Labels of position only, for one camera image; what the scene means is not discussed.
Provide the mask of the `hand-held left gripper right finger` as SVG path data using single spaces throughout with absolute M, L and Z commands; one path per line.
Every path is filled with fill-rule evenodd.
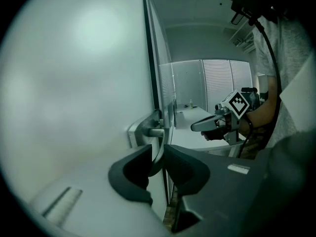
M 164 146 L 164 166 L 181 197 L 197 194 L 210 178 L 208 166 L 198 159 L 201 154 L 176 145 Z

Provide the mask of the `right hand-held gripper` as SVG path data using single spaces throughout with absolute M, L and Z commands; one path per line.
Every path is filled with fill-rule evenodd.
M 249 103 L 241 94 L 235 90 L 224 100 L 215 105 L 215 114 L 197 121 L 191 125 L 191 131 L 204 132 L 219 129 L 224 140 L 230 145 L 235 146 L 235 150 L 230 154 L 231 157 L 239 158 L 247 139 L 239 137 L 239 127 L 241 119 L 246 113 Z

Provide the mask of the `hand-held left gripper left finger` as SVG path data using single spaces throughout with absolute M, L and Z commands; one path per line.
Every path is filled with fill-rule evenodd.
M 151 167 L 152 146 L 137 147 L 135 152 L 112 164 L 109 183 L 126 200 L 152 205 L 153 199 L 147 191 Z

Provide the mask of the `person's right hand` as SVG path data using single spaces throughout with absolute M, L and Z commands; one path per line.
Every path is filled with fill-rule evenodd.
M 207 140 L 223 140 L 224 135 L 228 132 L 228 129 L 225 126 L 221 126 L 215 130 L 203 131 L 201 135 Z

